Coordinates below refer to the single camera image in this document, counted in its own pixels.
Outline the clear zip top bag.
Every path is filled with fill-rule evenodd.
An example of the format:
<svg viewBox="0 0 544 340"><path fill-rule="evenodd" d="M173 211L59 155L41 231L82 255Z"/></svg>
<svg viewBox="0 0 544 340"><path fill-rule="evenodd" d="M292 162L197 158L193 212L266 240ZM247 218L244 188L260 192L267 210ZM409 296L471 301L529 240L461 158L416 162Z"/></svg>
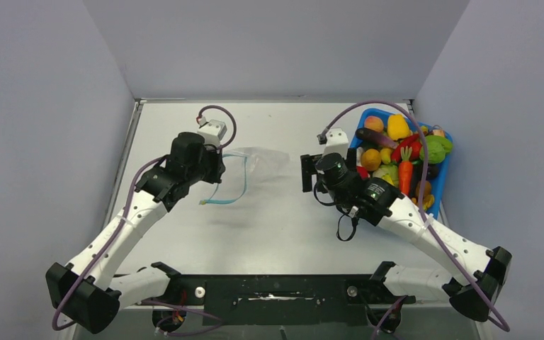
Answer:
<svg viewBox="0 0 544 340"><path fill-rule="evenodd" d="M290 163L290 155L264 147L240 147L222 153L226 171L222 182L200 205L230 205L240 200L254 186L272 181Z"/></svg>

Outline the yellow toy banana bunch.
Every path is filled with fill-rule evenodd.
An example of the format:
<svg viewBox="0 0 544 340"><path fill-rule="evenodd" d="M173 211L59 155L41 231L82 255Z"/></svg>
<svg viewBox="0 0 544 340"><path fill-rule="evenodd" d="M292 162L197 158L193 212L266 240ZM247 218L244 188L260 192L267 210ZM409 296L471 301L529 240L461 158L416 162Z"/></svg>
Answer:
<svg viewBox="0 0 544 340"><path fill-rule="evenodd" d="M419 204L418 197L412 196L412 197L410 197L410 200L415 205ZM422 197L422 207L423 207L424 211L428 211L434 205L434 203L435 203L435 198L434 198L433 194L428 195L425 198Z"/></svg>

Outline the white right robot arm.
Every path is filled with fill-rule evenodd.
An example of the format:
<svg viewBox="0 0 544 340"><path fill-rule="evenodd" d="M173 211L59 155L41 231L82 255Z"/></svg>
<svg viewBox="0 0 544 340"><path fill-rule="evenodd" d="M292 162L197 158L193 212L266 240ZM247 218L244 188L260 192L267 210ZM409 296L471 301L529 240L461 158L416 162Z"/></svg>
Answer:
<svg viewBox="0 0 544 340"><path fill-rule="evenodd" d="M327 193L357 227L364 220L391 232L440 265L427 271L383 262L370 282L379 302L394 296L448 302L461 315L486 322L507 280L512 254L504 247L476 244L422 212L398 188L381 178L361 178L336 152L300 157L304 192Z"/></svg>

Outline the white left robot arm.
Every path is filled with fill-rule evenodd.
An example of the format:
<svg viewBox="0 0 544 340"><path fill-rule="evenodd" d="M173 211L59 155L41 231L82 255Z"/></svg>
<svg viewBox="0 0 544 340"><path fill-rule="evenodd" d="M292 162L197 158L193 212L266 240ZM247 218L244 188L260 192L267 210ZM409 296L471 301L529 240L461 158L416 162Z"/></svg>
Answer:
<svg viewBox="0 0 544 340"><path fill-rule="evenodd" d="M97 334L120 310L165 293L172 277L166 268L155 266L119 278L115 274L146 232L188 195L193 184L221 182L222 136L179 133L168 154L137 170L123 208L100 234L67 264L51 265L45 278L55 308L55 331L78 324Z"/></svg>

